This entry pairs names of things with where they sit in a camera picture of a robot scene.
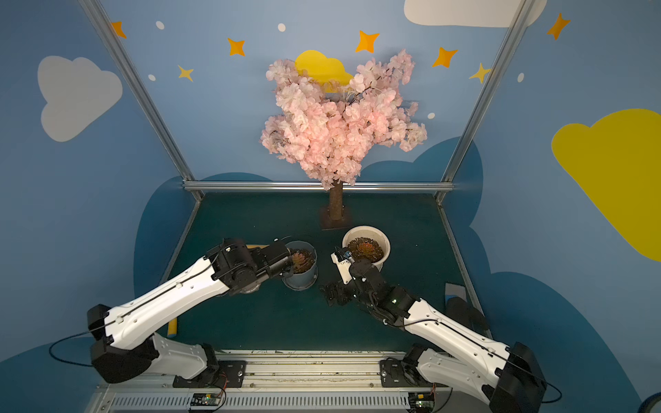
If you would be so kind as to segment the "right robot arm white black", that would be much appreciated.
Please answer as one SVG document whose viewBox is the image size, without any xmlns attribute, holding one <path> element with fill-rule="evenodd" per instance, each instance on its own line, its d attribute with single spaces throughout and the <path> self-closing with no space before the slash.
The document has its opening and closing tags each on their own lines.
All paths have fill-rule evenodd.
<svg viewBox="0 0 661 413">
<path fill-rule="evenodd" d="M 437 311 L 426 300 L 388 284 L 370 261 L 332 254 L 340 279 L 323 289 L 329 305 L 356 301 L 385 326 L 432 343 L 413 359 L 427 382 L 446 385 L 492 412 L 537 412 L 549 383 L 535 353 L 516 342 L 494 341 Z"/>
</svg>

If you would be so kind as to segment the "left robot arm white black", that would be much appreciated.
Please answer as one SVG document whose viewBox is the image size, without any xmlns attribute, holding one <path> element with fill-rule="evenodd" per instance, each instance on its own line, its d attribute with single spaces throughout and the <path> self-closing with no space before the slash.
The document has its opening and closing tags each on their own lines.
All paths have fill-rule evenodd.
<svg viewBox="0 0 661 413">
<path fill-rule="evenodd" d="M 225 239 L 139 298 L 89 309 L 91 366 L 109 384 L 154 373 L 173 376 L 175 387 L 216 385 L 221 366 L 212 346 L 175 342 L 158 330 L 208 299 L 252 293 L 292 265 L 293 254 L 282 241 L 250 248 L 241 239 Z"/>
</svg>

